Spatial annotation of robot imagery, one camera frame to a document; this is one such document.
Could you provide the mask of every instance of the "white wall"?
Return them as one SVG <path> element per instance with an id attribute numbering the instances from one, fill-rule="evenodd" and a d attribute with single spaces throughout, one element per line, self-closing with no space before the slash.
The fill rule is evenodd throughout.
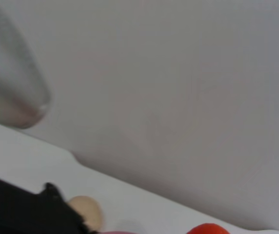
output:
<path id="1" fill-rule="evenodd" d="M 26 131 L 92 168 L 279 229 L 279 0 L 0 0 L 54 94 Z"/>

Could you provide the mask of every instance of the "silver object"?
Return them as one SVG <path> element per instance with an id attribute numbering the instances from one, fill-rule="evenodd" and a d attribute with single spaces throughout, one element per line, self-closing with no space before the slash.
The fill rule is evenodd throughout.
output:
<path id="1" fill-rule="evenodd" d="M 17 28 L 0 10 L 0 124 L 27 128 L 45 114 L 49 91 Z"/>

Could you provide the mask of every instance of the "white table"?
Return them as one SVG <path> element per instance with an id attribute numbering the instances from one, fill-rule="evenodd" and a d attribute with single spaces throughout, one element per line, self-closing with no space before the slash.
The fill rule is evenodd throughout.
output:
<path id="1" fill-rule="evenodd" d="M 66 150 L 0 126 L 0 178 L 38 193 L 56 184 L 66 199 L 94 197 L 105 217 L 105 231 L 185 234 L 201 223 L 216 223 L 231 234 L 279 234 L 247 231 L 148 191 L 81 166 Z"/>

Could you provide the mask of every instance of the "black plastic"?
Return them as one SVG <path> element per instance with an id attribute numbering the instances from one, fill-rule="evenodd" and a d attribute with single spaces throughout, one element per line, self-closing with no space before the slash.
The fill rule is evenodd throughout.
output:
<path id="1" fill-rule="evenodd" d="M 53 184 L 36 195 L 0 180 L 0 234 L 92 233 Z"/>

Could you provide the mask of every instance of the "white surface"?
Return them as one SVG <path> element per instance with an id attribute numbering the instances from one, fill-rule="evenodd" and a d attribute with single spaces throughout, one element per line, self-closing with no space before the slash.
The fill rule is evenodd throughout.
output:
<path id="1" fill-rule="evenodd" d="M 27 133 L 247 228 L 279 229 L 279 0 L 0 0 L 54 95 Z"/>
<path id="2" fill-rule="evenodd" d="M 0 178 L 35 193 L 45 182 L 53 182 L 66 199 L 77 195 L 94 197 L 103 209 L 108 231 L 185 234 L 201 223 L 217 223 L 231 234 L 254 233 L 83 167 L 68 151 L 2 126 Z"/>

